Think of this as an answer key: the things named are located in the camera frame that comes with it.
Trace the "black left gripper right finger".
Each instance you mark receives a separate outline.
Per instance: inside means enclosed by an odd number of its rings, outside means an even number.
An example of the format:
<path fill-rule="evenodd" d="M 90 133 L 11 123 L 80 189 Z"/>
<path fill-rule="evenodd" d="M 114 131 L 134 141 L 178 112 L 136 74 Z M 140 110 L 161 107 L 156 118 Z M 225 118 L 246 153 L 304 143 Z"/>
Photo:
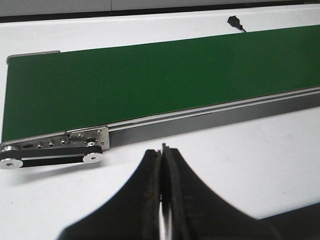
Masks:
<path fill-rule="evenodd" d="M 278 240 L 267 223 L 238 210 L 212 191 L 176 148 L 162 146 L 161 194 L 169 240 Z"/>

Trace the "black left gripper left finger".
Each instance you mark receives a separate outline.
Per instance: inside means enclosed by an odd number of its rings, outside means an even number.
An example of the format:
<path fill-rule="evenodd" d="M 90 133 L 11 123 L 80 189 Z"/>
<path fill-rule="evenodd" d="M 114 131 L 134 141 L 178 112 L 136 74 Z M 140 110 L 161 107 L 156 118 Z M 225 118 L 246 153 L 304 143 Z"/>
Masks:
<path fill-rule="evenodd" d="M 147 150 L 123 187 L 100 208 L 66 227 L 60 240 L 158 240 L 161 153 Z"/>

